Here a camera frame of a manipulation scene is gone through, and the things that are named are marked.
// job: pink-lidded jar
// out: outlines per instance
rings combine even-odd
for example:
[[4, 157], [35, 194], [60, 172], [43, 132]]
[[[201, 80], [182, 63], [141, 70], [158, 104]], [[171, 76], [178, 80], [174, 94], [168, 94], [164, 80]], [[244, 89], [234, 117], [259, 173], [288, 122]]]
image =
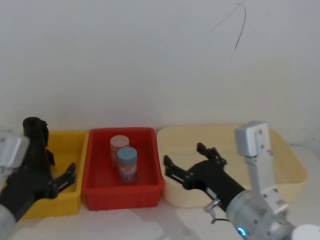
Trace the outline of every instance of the pink-lidded jar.
[[124, 135], [116, 135], [110, 139], [112, 164], [115, 168], [118, 168], [117, 152], [122, 148], [129, 147], [129, 144], [129, 138]]

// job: yellow bin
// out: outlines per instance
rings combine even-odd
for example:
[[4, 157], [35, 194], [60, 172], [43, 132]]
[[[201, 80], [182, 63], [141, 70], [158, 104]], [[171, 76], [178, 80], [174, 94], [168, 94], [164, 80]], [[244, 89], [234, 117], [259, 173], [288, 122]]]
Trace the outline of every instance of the yellow bin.
[[76, 183], [55, 199], [37, 201], [25, 218], [45, 218], [76, 215], [81, 207], [80, 193], [84, 174], [89, 133], [86, 131], [57, 131], [49, 133], [48, 149], [54, 154], [54, 178], [63, 174], [71, 163], [76, 163]]

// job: cable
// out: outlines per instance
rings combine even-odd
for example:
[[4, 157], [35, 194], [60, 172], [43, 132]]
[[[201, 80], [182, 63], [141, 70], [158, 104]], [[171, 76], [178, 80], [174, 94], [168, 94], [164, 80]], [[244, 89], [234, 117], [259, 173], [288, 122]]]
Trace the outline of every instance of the cable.
[[224, 222], [230, 222], [228, 219], [226, 218], [217, 218], [216, 221], [224, 221]]

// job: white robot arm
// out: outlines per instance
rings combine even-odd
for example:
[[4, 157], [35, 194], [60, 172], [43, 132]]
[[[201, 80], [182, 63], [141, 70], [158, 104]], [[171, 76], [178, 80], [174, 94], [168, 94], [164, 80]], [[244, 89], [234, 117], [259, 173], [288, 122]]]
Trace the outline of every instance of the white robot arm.
[[216, 220], [215, 207], [247, 240], [320, 240], [320, 227], [295, 227], [287, 220], [288, 203], [279, 193], [274, 177], [273, 153], [266, 122], [253, 121], [235, 131], [237, 152], [247, 163], [252, 191], [245, 190], [224, 171], [227, 161], [215, 148], [198, 143], [197, 151], [208, 160], [185, 171], [164, 157], [166, 175], [187, 190], [200, 189], [213, 202], [205, 211]]

